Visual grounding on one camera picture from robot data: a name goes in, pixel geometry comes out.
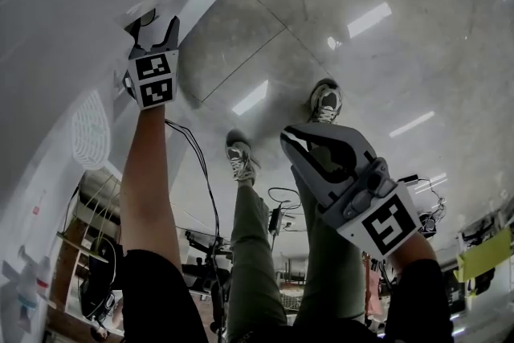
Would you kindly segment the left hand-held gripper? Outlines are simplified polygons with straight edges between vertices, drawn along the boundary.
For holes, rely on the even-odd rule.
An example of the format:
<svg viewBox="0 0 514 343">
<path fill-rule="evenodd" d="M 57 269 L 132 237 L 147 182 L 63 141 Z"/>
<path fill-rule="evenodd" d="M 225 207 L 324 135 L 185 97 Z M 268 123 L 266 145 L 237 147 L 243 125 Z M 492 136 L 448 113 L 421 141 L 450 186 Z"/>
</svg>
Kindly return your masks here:
<svg viewBox="0 0 514 343">
<path fill-rule="evenodd" d="M 131 28 L 134 46 L 122 82 L 139 109 L 149 109 L 167 104 L 176 97 L 180 19 L 178 16 L 171 19 L 163 41 L 153 44 L 150 51 L 139 45 L 140 29 L 138 18 Z"/>
</svg>

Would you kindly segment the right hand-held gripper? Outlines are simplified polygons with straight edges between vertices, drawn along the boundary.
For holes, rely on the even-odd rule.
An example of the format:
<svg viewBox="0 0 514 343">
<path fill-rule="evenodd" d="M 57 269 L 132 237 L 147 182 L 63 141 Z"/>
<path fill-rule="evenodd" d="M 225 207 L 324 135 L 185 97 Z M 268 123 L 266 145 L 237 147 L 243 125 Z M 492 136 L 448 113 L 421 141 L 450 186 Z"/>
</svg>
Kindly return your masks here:
<svg viewBox="0 0 514 343">
<path fill-rule="evenodd" d="M 328 152 L 315 159 L 290 136 Z M 392 179 L 385 158 L 377 157 L 356 129 L 326 123 L 289 125 L 279 139 L 320 203 L 321 220 L 354 246 L 375 259 L 386 259 L 419 229 L 406 185 Z"/>
</svg>

